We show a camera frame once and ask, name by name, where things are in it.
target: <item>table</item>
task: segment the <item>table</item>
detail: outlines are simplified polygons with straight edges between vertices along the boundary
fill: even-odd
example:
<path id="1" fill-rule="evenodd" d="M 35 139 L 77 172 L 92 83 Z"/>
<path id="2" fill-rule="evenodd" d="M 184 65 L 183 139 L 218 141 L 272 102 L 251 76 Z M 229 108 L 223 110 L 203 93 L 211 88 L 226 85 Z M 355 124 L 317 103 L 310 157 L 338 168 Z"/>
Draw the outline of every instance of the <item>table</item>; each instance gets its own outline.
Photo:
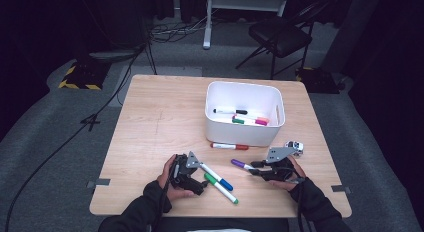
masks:
<path id="1" fill-rule="evenodd" d="M 206 10 L 206 28 L 203 48 L 210 49 L 212 34 L 212 8 L 273 11 L 281 16 L 286 0 L 208 0 Z"/>
<path id="2" fill-rule="evenodd" d="M 201 196 L 173 202 L 173 209 L 164 216 L 296 217 L 296 203 L 288 193 L 230 163 L 233 158 L 248 163 L 263 160 L 267 147 L 251 147 L 247 151 L 210 148 L 205 137 L 204 106 L 207 87 L 213 81 L 278 88 L 283 96 L 286 122 L 272 146 L 283 146 L 288 140 L 303 142 L 304 155 L 297 159 L 298 163 L 343 217 L 351 215 L 346 194 L 331 189 L 332 185 L 341 184 L 340 178 L 302 83 L 154 75 L 135 75 L 131 81 L 100 173 L 100 178 L 110 179 L 110 183 L 96 187 L 90 205 L 93 214 L 120 214 L 142 194 L 147 183 L 162 173 L 172 154 L 193 151 L 233 185 L 232 193 L 239 204 L 232 204 L 209 185 Z M 192 177 L 203 181 L 203 174 L 198 169 Z"/>

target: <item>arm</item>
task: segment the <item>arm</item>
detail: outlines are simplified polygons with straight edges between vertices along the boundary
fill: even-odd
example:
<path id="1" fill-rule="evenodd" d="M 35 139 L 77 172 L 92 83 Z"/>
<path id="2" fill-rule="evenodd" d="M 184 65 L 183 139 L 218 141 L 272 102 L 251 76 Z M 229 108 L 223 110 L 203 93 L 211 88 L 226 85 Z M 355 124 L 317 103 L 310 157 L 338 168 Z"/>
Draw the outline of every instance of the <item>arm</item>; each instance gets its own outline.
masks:
<path id="1" fill-rule="evenodd" d="M 143 195 L 133 200 L 121 215 L 106 218 L 99 227 L 99 232 L 107 231 L 137 231 L 145 232 L 147 225 L 159 219 L 163 213 L 168 213 L 172 206 L 171 201 L 193 196 L 190 190 L 182 190 L 169 186 L 163 198 L 163 188 L 169 177 L 169 169 L 175 160 L 173 155 L 163 166 L 163 172 L 157 180 L 146 185 Z"/>
<path id="2" fill-rule="evenodd" d="M 305 172 L 299 164 L 297 164 L 296 160 L 291 156 L 288 158 L 299 175 L 306 178 L 305 181 L 298 185 L 275 180 L 270 180 L 269 183 L 278 188 L 287 190 L 296 202 L 299 202 L 298 199 L 301 194 L 300 210 L 306 220 L 314 223 L 318 232 L 351 231 L 343 222 L 341 214 L 333 207 L 330 200 L 325 197 L 321 189 L 319 189 L 312 180 L 306 177 Z"/>

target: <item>white bin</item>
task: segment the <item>white bin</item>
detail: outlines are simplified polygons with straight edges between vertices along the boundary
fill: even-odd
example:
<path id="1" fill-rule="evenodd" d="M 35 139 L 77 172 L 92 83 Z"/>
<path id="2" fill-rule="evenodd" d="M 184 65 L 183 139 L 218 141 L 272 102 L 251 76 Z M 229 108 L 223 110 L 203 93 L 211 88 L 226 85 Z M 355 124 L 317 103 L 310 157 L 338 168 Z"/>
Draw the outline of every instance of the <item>white bin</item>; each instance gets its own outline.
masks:
<path id="1" fill-rule="evenodd" d="M 232 123 L 232 114 L 214 113 L 216 108 L 246 110 L 247 115 L 269 119 L 267 126 Z M 269 146 L 285 122 L 278 89 L 257 84 L 215 81 L 206 95 L 206 138 L 211 142 Z"/>

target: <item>black jacket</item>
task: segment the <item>black jacket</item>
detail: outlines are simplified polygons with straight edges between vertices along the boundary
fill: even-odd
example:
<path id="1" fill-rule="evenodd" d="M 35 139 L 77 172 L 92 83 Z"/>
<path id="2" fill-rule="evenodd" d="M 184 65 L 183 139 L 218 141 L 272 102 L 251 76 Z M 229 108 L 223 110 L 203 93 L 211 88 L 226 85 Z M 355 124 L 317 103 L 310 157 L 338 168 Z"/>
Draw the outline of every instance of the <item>black jacket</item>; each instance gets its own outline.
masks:
<path id="1" fill-rule="evenodd" d="M 330 200 L 308 178 L 302 183 L 303 188 L 297 185 L 290 191 L 291 197 L 298 202 L 301 197 L 301 211 L 305 218 L 313 221 L 318 232 L 344 232 L 351 231 L 343 222 L 340 213 L 333 207 Z M 147 226 L 153 224 L 160 217 L 160 199 L 162 189 L 157 181 L 149 183 L 143 191 L 143 196 L 135 199 L 121 215 L 106 218 L 99 227 L 99 232 L 145 232 Z M 172 206 L 168 198 L 165 198 L 163 212 L 167 213 Z"/>

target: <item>chair seat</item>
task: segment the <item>chair seat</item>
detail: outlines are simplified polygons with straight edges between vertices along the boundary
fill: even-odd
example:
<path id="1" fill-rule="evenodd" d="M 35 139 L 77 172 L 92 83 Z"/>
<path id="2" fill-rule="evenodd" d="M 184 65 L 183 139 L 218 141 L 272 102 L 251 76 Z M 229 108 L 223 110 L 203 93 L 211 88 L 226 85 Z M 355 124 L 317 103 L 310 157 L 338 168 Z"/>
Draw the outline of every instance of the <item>chair seat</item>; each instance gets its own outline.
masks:
<path id="1" fill-rule="evenodd" d="M 250 26 L 249 35 L 259 44 L 264 44 L 275 33 L 279 32 L 276 38 L 278 40 L 277 51 L 274 51 L 274 54 L 279 58 L 284 58 L 310 44 L 312 41 L 312 37 L 302 29 L 285 23 L 287 23 L 287 20 L 281 17 L 259 22 Z M 270 44 L 265 44 L 265 48 L 273 51 Z"/>

